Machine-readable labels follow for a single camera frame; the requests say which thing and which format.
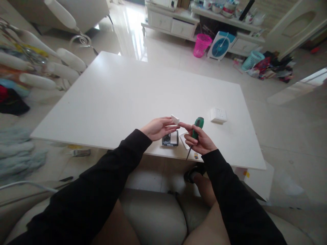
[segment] green screwdriver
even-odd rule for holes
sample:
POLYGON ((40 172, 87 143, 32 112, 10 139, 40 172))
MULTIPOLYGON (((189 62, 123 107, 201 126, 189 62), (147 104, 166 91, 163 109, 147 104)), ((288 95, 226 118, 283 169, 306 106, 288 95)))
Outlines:
MULTIPOLYGON (((204 124, 204 119, 203 119, 203 117, 198 117, 194 124, 195 124, 195 126, 197 126, 197 127, 203 128, 203 124, 204 124)), ((196 139, 196 140, 199 140, 199 134, 198 134, 194 129, 193 129, 192 138, 194 138, 194 139, 196 139)), ((188 154, 187 154, 186 160, 188 159, 188 156, 189 156, 191 150, 192 150, 192 146, 191 146, 190 150, 188 151, 188 154)))

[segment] blue basket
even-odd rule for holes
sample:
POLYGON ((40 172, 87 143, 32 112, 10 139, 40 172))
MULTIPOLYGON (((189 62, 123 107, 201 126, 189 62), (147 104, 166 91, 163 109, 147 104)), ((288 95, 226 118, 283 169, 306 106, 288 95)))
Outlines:
POLYGON ((257 63, 262 61, 265 56, 258 51, 251 51, 250 56, 244 61, 242 70, 252 69, 257 63))

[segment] black sleeve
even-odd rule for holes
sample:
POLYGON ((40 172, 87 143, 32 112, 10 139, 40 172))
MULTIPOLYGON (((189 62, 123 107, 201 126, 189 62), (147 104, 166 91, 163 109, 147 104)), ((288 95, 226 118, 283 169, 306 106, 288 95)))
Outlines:
POLYGON ((118 148, 54 194, 45 211, 27 225, 28 231, 10 244, 90 244, 151 143, 136 129, 118 148))
POLYGON ((202 156, 231 244, 286 244, 217 149, 202 156))

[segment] beige sofa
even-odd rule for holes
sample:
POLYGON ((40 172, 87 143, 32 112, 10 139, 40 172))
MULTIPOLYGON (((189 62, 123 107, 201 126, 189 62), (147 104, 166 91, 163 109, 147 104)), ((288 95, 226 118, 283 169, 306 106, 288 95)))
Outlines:
MULTIPOLYGON (((66 182, 48 181, 43 185, 63 188, 66 182)), ((31 218, 42 212, 49 204, 52 193, 29 185, 14 186, 0 191, 0 244, 7 244, 25 232, 31 218)), ((209 207, 201 198, 185 195, 125 189, 120 201, 129 222, 134 227, 141 244, 182 244, 185 237, 205 219, 209 207)), ((296 210, 286 217, 300 217, 296 210)), ((282 232, 289 245, 313 245, 313 240, 291 224, 274 214, 269 207, 268 215, 282 232)))
MULTIPOLYGON (((57 0, 75 18, 78 28, 85 33, 109 14, 106 0, 57 0)), ((47 8, 43 0, 8 0, 28 21, 69 32, 76 32, 64 26, 47 8)))

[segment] cabinet drawer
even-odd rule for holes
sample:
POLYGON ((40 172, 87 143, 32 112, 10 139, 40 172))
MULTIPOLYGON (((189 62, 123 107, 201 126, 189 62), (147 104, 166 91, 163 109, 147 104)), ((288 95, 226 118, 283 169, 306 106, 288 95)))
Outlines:
POLYGON ((166 31, 170 31, 172 17, 149 11, 147 14, 149 25, 166 31))
POLYGON ((255 48, 258 47, 258 44, 251 43, 249 41, 245 41, 243 39, 237 39, 231 50, 243 51, 243 52, 251 52, 255 48))
POLYGON ((193 29, 193 24, 173 19, 170 32, 179 36, 191 37, 193 29))

